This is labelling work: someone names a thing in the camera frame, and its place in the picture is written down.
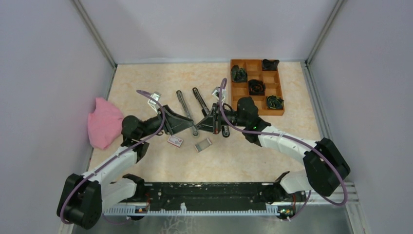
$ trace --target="wooden tray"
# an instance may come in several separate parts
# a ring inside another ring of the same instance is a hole
[[[248,75],[248,81],[251,79],[261,80],[265,84],[264,96],[250,96],[248,92],[248,83],[235,83],[232,82],[231,75],[231,106],[234,110],[237,109],[237,102],[243,97],[252,97],[255,105],[258,107],[258,114],[262,116],[282,116],[285,111],[272,110],[267,108],[266,98],[274,95],[282,98],[280,76],[277,71],[263,71],[261,66],[262,60],[260,59],[232,59],[230,63],[229,73],[231,74],[231,68],[238,65],[240,68],[244,68]]]

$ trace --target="pink pillow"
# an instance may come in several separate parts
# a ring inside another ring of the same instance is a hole
[[[90,144],[106,150],[122,132],[123,114],[102,97],[96,98],[96,109],[88,115]]]

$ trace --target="orange wooden box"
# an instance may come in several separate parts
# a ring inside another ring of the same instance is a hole
[[[248,81],[251,79],[261,80],[265,84],[264,96],[250,96],[248,91],[248,83],[235,83],[232,82],[231,75],[231,106],[234,110],[237,109],[237,102],[243,97],[252,97],[255,105],[258,107],[258,114],[262,116],[282,116],[285,111],[285,106],[282,110],[272,110],[267,108],[266,98],[274,95],[282,98],[280,76],[277,71],[263,71],[261,66],[262,60],[260,59],[232,59],[229,68],[229,74],[231,74],[231,68],[238,65],[240,68],[246,70]]]

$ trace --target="floor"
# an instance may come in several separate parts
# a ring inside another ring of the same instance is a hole
[[[299,62],[281,62],[279,74],[285,100],[283,116],[263,116],[265,121],[296,136],[319,140],[320,134],[307,92]],[[147,99],[136,89],[159,92],[162,105],[184,115],[176,97],[181,90],[189,106],[194,122],[203,118],[201,108],[192,94],[197,87],[208,106],[216,99],[210,94],[219,86],[222,78],[229,77],[229,63],[179,63],[119,65],[114,77],[109,101],[124,116],[135,115],[146,120],[156,115]],[[247,182],[274,181],[285,171],[299,171],[303,166],[292,158],[270,149],[250,144],[234,130],[229,138],[221,134],[200,132],[195,138],[191,130],[177,134],[184,140],[177,148],[167,143],[168,136],[156,136],[149,140],[145,157],[124,173],[142,177],[145,181],[181,182]],[[206,137],[212,145],[197,153],[194,145]],[[122,136],[105,151],[95,149],[90,167],[93,168],[111,156],[122,142]]]

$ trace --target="white wall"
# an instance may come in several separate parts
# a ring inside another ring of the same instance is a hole
[[[82,0],[117,63],[306,59],[337,0]]]
[[[0,2],[0,232],[57,233],[85,169],[87,114],[112,69],[69,0]]]
[[[413,1],[347,1],[311,68],[374,234],[412,233]]]

